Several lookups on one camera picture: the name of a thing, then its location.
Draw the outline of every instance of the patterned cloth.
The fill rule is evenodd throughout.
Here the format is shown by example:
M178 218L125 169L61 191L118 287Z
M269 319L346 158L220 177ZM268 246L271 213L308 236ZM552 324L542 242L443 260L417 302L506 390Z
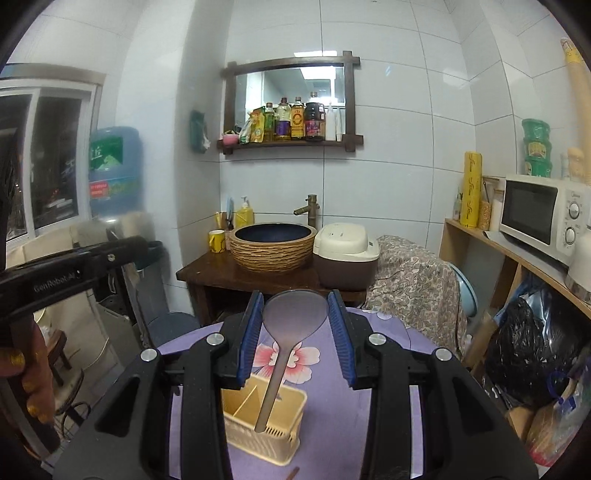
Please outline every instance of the patterned cloth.
M456 273L435 254L399 236L384 235L378 242L378 271L363 308L397 316L407 328L456 355L459 346L461 357L467 321Z

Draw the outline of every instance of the wooden mirror frame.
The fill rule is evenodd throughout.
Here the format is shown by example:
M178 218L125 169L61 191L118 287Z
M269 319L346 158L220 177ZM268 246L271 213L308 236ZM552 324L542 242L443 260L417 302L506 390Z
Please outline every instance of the wooden mirror frame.
M238 65L235 61L228 63L228 66L222 70L222 78L226 80L226 96L224 100L224 120L223 131L227 132L234 129L236 120L236 77L254 72L266 72L269 70L288 69L293 67L343 67L345 77L345 133L343 141L277 141L238 144L231 147L225 147L223 142L217 142L218 149L225 155L231 155L238 148L264 148L264 147L302 147L324 145L329 147L344 147L347 152L354 152L357 145L363 145L363 135L357 135L355 132L355 76L353 68L360 66L359 57L353 57L351 51L344 51L340 57L292 57L287 59L275 59L256 61L254 63L245 63Z

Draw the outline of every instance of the soap dispenser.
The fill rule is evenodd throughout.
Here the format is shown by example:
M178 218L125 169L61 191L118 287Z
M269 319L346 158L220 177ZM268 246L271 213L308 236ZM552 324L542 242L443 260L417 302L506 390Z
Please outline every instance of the soap dispenser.
M255 212L248 203L248 197L242 197L242 207L234 214L234 228L241 228L255 223Z

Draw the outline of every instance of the vessel sink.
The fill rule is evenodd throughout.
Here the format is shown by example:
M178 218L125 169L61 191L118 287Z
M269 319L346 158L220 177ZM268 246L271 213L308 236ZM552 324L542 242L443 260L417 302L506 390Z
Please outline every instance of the vessel sink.
M312 255L316 229L296 223L257 223L229 235L236 262L247 270L285 272L306 263Z

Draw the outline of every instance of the faucet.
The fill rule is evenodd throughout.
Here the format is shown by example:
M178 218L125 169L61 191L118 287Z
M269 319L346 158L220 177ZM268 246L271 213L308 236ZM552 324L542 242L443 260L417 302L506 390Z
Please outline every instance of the faucet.
M316 228L317 211L320 208L320 205L318 205L318 202L316 201L316 195L308 195L306 201L308 202L308 205L294 210L294 215L308 213L308 225Z

